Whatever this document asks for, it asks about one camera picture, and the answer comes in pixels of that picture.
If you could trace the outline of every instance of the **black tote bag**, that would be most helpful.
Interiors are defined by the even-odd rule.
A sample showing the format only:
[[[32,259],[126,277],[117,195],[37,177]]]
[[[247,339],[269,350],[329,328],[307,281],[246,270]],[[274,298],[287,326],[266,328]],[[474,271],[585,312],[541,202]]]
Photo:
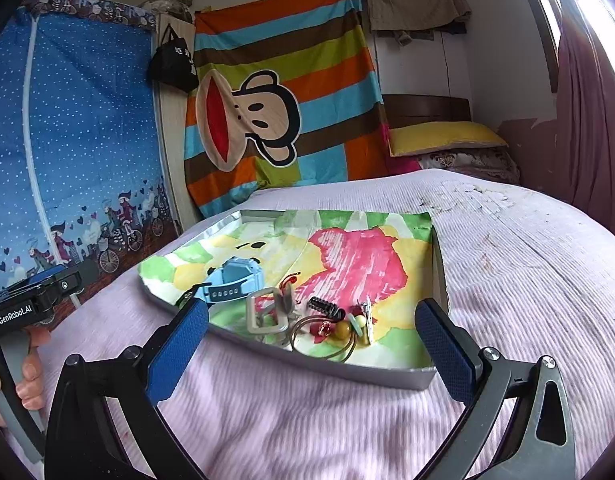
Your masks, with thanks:
[[[199,77],[187,49],[185,38],[179,38],[168,23],[164,43],[156,49],[148,65],[148,78],[190,92],[199,85]]]

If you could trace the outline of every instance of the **metal bolt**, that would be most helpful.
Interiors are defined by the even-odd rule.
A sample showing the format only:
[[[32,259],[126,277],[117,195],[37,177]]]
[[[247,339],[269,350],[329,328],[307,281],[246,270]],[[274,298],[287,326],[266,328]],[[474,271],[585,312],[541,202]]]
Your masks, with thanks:
[[[81,355],[79,354],[71,354],[66,359],[67,366],[75,366],[78,365],[78,362],[81,361]]]
[[[496,348],[492,348],[491,346],[483,348],[483,355],[490,361],[496,361],[499,357],[501,357],[501,353]]]
[[[137,357],[139,357],[140,353],[141,353],[141,347],[137,345],[132,345],[124,349],[121,356],[124,359],[136,359]]]
[[[541,362],[548,368],[554,368],[556,366],[556,361],[554,361],[554,358],[549,355],[544,355]]]

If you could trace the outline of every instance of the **headboard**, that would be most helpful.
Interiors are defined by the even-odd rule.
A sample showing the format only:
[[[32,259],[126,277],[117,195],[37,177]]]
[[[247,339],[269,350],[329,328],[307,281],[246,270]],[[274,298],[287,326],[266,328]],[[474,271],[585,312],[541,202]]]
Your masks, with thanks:
[[[436,95],[383,94],[390,128],[432,121],[471,121],[469,101]]]

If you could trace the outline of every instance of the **striped blanket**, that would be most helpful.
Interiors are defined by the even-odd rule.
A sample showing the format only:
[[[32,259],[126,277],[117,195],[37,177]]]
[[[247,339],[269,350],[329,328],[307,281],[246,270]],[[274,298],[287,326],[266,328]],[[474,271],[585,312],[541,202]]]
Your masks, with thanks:
[[[196,14],[185,176],[205,217],[256,189],[385,175],[360,9],[361,0],[261,0]]]

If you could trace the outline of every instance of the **hand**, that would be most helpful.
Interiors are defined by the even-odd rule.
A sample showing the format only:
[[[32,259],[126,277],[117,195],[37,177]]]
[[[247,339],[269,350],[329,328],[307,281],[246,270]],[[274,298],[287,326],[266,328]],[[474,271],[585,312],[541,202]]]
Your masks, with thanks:
[[[30,327],[26,330],[30,333],[31,348],[22,365],[24,379],[16,385],[16,392],[23,401],[25,408],[28,410],[40,410],[45,406],[45,400],[43,399],[43,365],[41,365],[41,359],[39,359],[39,353],[36,348],[50,340],[50,332],[48,329],[40,327]],[[4,428],[5,425],[0,414],[0,426]]]

